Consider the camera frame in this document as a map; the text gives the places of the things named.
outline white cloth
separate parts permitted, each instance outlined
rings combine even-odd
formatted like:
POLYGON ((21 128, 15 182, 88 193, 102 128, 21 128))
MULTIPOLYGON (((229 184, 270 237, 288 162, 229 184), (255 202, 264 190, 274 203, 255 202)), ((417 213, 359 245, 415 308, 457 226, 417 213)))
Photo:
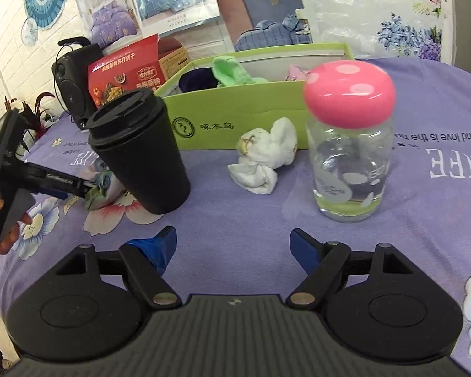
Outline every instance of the white cloth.
POLYGON ((270 133, 260 128, 253 129, 244 133, 237 144, 241 156, 271 169, 291 164, 296 147, 297 132, 286 117, 275 121, 270 133))
POLYGON ((229 172, 237 185, 253 194, 270 194, 277 183, 277 173, 273 169, 256 163, 230 164, 229 172))
POLYGON ((237 142, 238 164, 230 164, 232 180, 254 194, 270 194, 277 183, 277 169, 289 165, 297 150, 297 132, 290 119, 277 120, 272 129, 253 129, 237 142))

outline green cardboard box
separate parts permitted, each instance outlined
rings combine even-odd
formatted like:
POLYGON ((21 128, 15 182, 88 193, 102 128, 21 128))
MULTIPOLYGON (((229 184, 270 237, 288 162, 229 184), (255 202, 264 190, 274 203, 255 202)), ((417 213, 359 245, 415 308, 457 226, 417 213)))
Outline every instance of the green cardboard box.
POLYGON ((307 149, 304 82, 285 81, 290 65, 313 69, 325 62, 353 59, 347 44, 273 46, 229 55, 235 56, 252 77, 265 78, 269 83, 181 93, 181 75, 211 67, 214 57, 209 57, 192 61, 155 92, 166 102, 180 149, 235 149, 242 134, 254 128, 270 131, 281 117, 294 124, 298 148, 307 149))

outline glass jar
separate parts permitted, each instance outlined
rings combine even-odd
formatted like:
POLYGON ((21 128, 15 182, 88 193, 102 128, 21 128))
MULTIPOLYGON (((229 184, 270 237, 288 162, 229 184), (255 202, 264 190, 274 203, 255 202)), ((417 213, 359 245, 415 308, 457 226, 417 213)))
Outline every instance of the glass jar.
POLYGON ((319 209, 339 222, 367 219, 384 194, 393 118, 373 128, 341 129, 310 117, 307 136, 319 209))
POLYGON ((396 92, 389 75, 367 62, 317 67, 304 88, 314 197, 339 222, 367 219, 380 205, 394 137, 396 92))

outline cup lid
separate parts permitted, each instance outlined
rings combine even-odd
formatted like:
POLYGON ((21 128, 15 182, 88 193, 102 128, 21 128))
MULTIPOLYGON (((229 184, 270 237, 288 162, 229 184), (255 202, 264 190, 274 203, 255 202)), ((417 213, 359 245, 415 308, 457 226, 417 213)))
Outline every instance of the cup lid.
POLYGON ((148 88, 125 92, 89 118, 86 127, 91 132, 91 142, 121 141, 153 122, 164 109, 164 101, 148 88))
POLYGON ((396 105, 396 89, 385 70, 365 61, 334 61, 314 68, 304 100, 321 122, 362 129, 385 122, 396 105))

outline human hand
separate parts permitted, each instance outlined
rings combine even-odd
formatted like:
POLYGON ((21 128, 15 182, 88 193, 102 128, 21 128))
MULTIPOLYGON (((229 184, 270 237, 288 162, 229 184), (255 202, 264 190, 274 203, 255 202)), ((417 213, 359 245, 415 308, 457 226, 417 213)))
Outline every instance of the human hand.
MULTIPOLYGON (((2 209, 2 207, 3 207, 3 200, 0 200, 0 210, 2 209)), ((31 224, 31 218, 26 213, 23 214, 20 221, 25 224, 31 224)), ((6 253, 8 253, 10 251, 10 248, 12 248, 13 244, 18 240, 18 238, 19 238, 19 225, 15 224, 10 230, 7 237, 2 242, 0 242, 0 255, 5 255, 6 253)))

